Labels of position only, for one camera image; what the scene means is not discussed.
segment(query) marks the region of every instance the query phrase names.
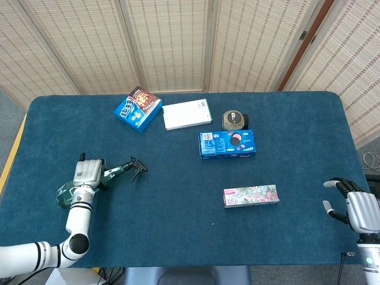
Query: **robotic hand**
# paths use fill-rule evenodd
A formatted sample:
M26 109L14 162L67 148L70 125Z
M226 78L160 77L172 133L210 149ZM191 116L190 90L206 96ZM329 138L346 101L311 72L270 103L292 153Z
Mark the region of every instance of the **robotic hand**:
M327 214L349 224L359 234L357 247L362 257L368 285L380 284L380 208L374 194L365 192L354 182L333 178L325 187L336 187L347 204L347 215L336 212L329 201L323 201Z
M70 236L62 243L50 246L47 242L0 246L0 278L41 270L46 267L69 267L83 257L90 246L88 225L93 189L100 181L101 160L84 160L77 163L74 191L67 218L66 230Z

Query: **blue table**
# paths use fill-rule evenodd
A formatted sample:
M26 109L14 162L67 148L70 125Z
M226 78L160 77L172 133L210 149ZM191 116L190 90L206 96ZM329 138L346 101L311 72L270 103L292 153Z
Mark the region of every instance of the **blue table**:
M94 199L90 250L75 266L336 264L357 236L326 215L322 200L345 211L323 181L342 176L367 189L340 99L329 92L160 94L164 104L207 98L213 123L166 131L162 113L139 134L112 111L123 95L39 97L0 203L0 245L67 238L67 210L54 191L72 179L78 155L130 156L133 173ZM250 116L257 153L241 159L199 157L200 131L221 129L222 114ZM280 202L223 207L222 190L276 184Z

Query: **gray carpet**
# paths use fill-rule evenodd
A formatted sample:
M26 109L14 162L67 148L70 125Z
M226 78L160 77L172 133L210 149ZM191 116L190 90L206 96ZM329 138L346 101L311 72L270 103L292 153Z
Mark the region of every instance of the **gray carpet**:
M5 161L9 155L14 139L21 125L25 112L18 107L7 96L0 93L0 170L2 171ZM374 151L380 154L380 138L369 143L358 150L359 157L367 151ZM380 174L374 170L366 170L368 174ZM292 265L292 266L254 266L251 267L251 276L254 285L330 285L336 284L339 266L338 265ZM36 276L26 285L44 284L49 278L51 269L48 269ZM23 274L13 279L9 285L17 285L29 274ZM116 285L123 284L122 278ZM160 285L190 285L189 281L194 279L186 278L166 278ZM365 285L365 277L359 265L345 265L341 278L341 285Z

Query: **blue tablecloth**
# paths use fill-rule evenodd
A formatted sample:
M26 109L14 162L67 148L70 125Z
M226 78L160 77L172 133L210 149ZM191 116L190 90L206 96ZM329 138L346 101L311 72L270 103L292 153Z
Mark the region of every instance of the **blue tablecloth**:
M213 123L166 131L159 115L139 134L112 111L125 95L47 96L30 106L0 203L0 245L68 237L54 191L78 156L108 166L139 158L133 173L94 199L90 250L75 266L336 264L357 235L329 217L343 197L323 181L367 189L340 99L329 92L160 94L165 105L207 98ZM255 157L202 161L198 134L221 130L230 109L249 114ZM222 190L276 184L280 202L228 208Z

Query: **oreo box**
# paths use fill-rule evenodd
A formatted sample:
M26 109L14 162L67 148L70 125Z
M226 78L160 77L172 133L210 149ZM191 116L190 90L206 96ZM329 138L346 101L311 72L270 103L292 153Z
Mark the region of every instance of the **oreo box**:
M127 125L143 132L162 107L162 100L137 86L113 111Z
M251 129L199 133L201 159L248 157L256 153L254 132Z

